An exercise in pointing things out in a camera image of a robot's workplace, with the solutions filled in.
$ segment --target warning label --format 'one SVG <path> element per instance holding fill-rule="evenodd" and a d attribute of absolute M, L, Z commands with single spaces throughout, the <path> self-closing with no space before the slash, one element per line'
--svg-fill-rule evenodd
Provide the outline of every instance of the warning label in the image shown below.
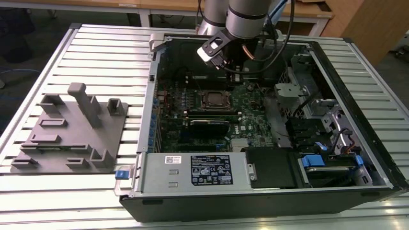
<path fill-rule="evenodd" d="M 191 165 L 195 186 L 234 184 L 230 155 L 191 156 Z"/>

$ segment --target slotted metal worktable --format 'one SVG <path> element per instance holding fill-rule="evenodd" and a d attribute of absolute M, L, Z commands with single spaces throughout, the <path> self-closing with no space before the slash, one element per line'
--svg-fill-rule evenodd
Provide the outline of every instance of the slotted metal worktable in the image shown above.
<path fill-rule="evenodd" d="M 120 98 L 131 107 L 118 165 L 135 162 L 144 92 L 150 74 L 150 35 L 194 34 L 192 30 L 83 25 L 68 30 L 42 76 L 0 138 L 0 229 L 397 229 L 409 228 L 409 193 L 333 215 L 250 218 L 206 222 L 143 224 L 135 221 L 114 194 L 112 175 L 11 175 L 11 162 L 30 136 L 44 93 L 64 93 L 71 82 L 84 82 L 98 100 Z M 368 64 L 356 46 L 340 38 L 316 40 L 364 111 L 384 145 L 409 178 L 409 112 Z"/>

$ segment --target blue tab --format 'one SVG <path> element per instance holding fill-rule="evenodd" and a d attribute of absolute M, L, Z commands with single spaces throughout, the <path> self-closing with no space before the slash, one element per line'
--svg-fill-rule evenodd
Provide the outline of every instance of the blue tab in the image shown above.
<path fill-rule="evenodd" d="M 305 157 L 301 158 L 301 162 L 303 162 L 304 167 L 309 166 L 309 162 L 308 162 L 308 159 Z"/>
<path fill-rule="evenodd" d="M 301 158 L 304 167 L 325 166 L 321 155 L 307 155 Z"/>
<path fill-rule="evenodd" d="M 316 144 L 317 144 L 317 146 L 320 146 L 320 148 L 321 148 L 324 151 L 327 151 L 327 150 L 328 150 L 327 146 L 325 146 L 325 145 L 323 145 L 323 143 L 321 143 L 321 142 L 316 142 Z"/>
<path fill-rule="evenodd" d="M 116 180 L 128 180 L 130 179 L 130 171 L 128 170 L 119 170 L 115 172 L 115 179 Z"/>
<path fill-rule="evenodd" d="M 357 164 L 359 164 L 359 166 L 361 166 L 361 165 L 364 165 L 364 160 L 363 160 L 363 157 L 361 156 L 359 156 L 359 155 L 356 155 L 356 162 L 357 162 Z"/>

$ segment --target black cable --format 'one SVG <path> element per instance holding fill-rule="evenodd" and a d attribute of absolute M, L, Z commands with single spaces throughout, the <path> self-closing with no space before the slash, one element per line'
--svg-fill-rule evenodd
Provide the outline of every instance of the black cable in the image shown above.
<path fill-rule="evenodd" d="M 174 27 L 178 27 L 184 19 L 186 19 L 186 17 L 183 16 L 179 23 Z"/>
<path fill-rule="evenodd" d="M 329 150 L 331 153 L 335 152 L 335 147 L 336 147 L 336 145 L 337 145 L 337 143 L 339 143 L 340 136 L 341 136 L 341 134 L 343 134 L 347 130 L 349 130 L 349 129 L 348 129 L 348 128 L 343 128 L 343 129 L 340 130 L 340 132 L 337 133 L 337 136 L 336 136 L 336 138 L 335 138 L 335 141 L 333 141 L 333 144 L 332 144 L 332 147 L 331 147 L 331 150 Z"/>
<path fill-rule="evenodd" d="M 199 21 L 198 21 L 198 18 L 199 18 L 199 8 L 200 8 L 200 6 L 198 6 L 198 10 L 196 10 L 195 27 L 198 27 L 198 25 L 199 25 Z"/>
<path fill-rule="evenodd" d="M 305 101 L 299 105 L 297 109 L 293 112 L 293 116 L 296 116 L 297 112 L 301 111 L 301 109 L 307 106 L 307 104 L 315 99 L 315 97 L 319 95 L 320 91 L 316 91 L 315 93 L 312 93 L 308 98 L 305 99 Z"/>
<path fill-rule="evenodd" d="M 271 55 L 265 58 L 265 59 L 253 59 L 252 61 L 256 61 L 256 62 L 265 62 L 267 60 L 269 60 L 272 57 L 273 57 L 273 55 L 275 55 L 275 52 L 276 52 L 276 50 L 277 50 L 277 38 L 276 38 L 276 35 L 275 35 L 275 25 L 273 25 L 273 23 L 272 23 L 272 17 L 271 17 L 271 15 L 268 14 L 268 24 L 269 24 L 269 26 L 271 26 L 271 32 L 272 32 L 272 36 L 273 36 L 273 40 L 275 40 L 275 49 L 273 49 L 273 51 L 271 52 Z"/>
<path fill-rule="evenodd" d="M 162 15 L 158 15 L 158 17 L 171 26 L 171 28 L 178 27 L 178 26 L 180 25 L 182 21 L 183 21 L 184 18 L 186 18 L 186 17 L 183 16 L 182 19 L 180 19 L 180 21 L 179 21 L 179 23 L 178 23 L 176 25 L 172 25 L 172 24 L 166 20 L 167 17 L 164 17 L 164 16 L 162 16 Z"/>
<path fill-rule="evenodd" d="M 190 72 L 190 68 L 188 68 L 187 66 L 180 66 L 180 67 L 178 67 L 176 70 L 174 71 L 174 74 L 172 74 L 172 79 L 174 79 L 174 80 L 175 80 L 175 78 L 176 78 L 176 76 L 178 76 L 180 70 L 183 70 L 183 69 L 186 69 L 187 72 Z"/>
<path fill-rule="evenodd" d="M 267 71 L 267 69 L 272 66 L 272 64 L 276 62 L 277 58 L 280 57 L 285 47 L 287 47 L 287 43 L 291 37 L 291 32 L 293 29 L 293 22 L 295 22 L 295 9 L 296 9 L 296 0 L 292 0 L 292 6 L 291 6 L 291 16 L 289 16 L 289 26 L 288 26 L 288 31 L 287 31 L 287 37 L 283 43 L 283 46 L 277 52 L 277 55 L 275 57 L 275 59 L 271 61 L 271 63 L 268 64 L 268 66 L 265 66 L 261 70 L 257 71 L 252 71 L 252 72 L 243 72 L 243 71 L 236 71 L 234 69 L 230 69 L 227 67 L 222 67 L 226 71 L 235 73 L 235 74 L 242 74 L 242 75 L 251 75 L 251 74 L 259 74 L 263 73 L 264 71 Z"/>
<path fill-rule="evenodd" d="M 202 8 L 202 6 L 200 6 L 200 5 L 203 4 L 203 0 L 198 0 L 198 3 L 199 3 L 198 10 L 199 10 L 199 12 L 200 12 L 202 17 L 206 18 L 204 12 L 203 12 L 203 8 Z"/>

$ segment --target floor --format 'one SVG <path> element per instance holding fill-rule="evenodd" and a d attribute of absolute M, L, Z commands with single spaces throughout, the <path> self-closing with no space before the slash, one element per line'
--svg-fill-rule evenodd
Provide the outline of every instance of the floor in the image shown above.
<path fill-rule="evenodd" d="M 34 51 L 34 58 L 19 64 L 10 64 L 0 57 L 0 69 L 36 69 L 42 71 L 71 23 L 130 25 L 128 16 L 124 13 L 58 11 L 58 18 L 51 19 L 46 10 L 32 10 L 31 17 L 36 31 L 26 38 Z M 159 16 L 154 16 L 154 26 L 195 28 L 195 17 L 174 16 L 164 18 L 164 20 Z M 405 106 L 409 107 L 409 63 L 389 54 L 377 66 L 377 70 Z M 0 76 L 0 80 L 6 83 L 6 87 L 0 89 L 0 134 L 19 109 L 38 75 L 35 72 L 10 72 Z"/>

